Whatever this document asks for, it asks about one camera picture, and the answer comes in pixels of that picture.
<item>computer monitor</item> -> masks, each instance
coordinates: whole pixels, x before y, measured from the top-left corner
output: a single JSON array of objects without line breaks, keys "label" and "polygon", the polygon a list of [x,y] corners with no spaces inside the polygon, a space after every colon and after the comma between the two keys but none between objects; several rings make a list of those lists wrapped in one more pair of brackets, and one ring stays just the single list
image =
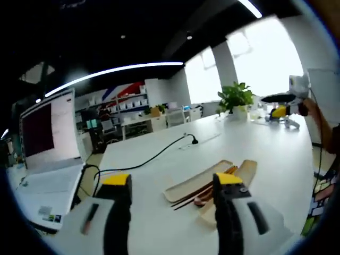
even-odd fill
[{"label": "computer monitor", "polygon": [[74,119],[74,90],[61,92],[20,115],[22,154],[27,169],[80,157]]}]

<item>wooden tray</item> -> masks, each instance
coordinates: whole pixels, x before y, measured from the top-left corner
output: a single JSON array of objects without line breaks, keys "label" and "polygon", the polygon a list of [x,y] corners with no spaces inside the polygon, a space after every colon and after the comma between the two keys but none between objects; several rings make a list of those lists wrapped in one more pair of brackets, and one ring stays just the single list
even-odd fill
[{"label": "wooden tray", "polygon": [[196,190],[204,187],[209,182],[213,181],[213,174],[223,173],[233,166],[233,163],[227,160],[221,160],[216,165],[208,168],[195,175],[194,177],[177,184],[163,192],[164,196],[169,202],[177,202],[194,193]]},{"label": "wooden tray", "polygon": [[[251,160],[243,161],[242,165],[235,171],[234,175],[243,180],[243,184],[249,187],[257,169],[257,162]],[[214,200],[210,199],[199,211],[199,217],[209,226],[216,227],[216,207]]]}]

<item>person's hand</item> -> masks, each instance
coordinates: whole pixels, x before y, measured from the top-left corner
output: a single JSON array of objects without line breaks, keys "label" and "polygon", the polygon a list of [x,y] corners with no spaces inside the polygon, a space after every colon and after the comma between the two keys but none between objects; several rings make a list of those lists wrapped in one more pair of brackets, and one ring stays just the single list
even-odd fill
[{"label": "person's hand", "polygon": [[310,115],[317,112],[318,106],[317,106],[317,104],[316,104],[312,99],[306,98],[306,99],[303,101],[303,105],[304,105],[305,107],[307,107],[308,112],[309,112]]}]

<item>keyboard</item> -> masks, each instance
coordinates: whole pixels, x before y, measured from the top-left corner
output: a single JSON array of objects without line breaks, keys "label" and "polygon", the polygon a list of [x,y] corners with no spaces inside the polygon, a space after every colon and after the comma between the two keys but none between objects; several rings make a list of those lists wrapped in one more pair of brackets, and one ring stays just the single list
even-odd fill
[{"label": "keyboard", "polygon": [[40,194],[68,191],[72,187],[71,176],[65,173],[43,173],[27,176],[20,185],[25,193]]}]

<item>ceiling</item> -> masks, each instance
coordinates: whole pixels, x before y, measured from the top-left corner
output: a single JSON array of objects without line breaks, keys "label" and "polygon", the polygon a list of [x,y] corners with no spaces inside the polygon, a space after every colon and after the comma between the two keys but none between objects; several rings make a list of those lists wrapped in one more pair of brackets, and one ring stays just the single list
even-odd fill
[{"label": "ceiling", "polygon": [[[252,3],[263,16],[299,14],[289,0]],[[7,109],[23,97],[43,95],[86,74],[137,63],[185,62],[256,19],[237,0],[38,0],[10,4],[8,61],[3,72],[10,86],[1,103]],[[192,40],[185,40],[188,30]],[[42,61],[55,69],[44,82],[18,80]],[[77,93],[147,78],[169,78],[178,69],[155,67],[107,74],[91,79],[83,89],[77,88]]]}]

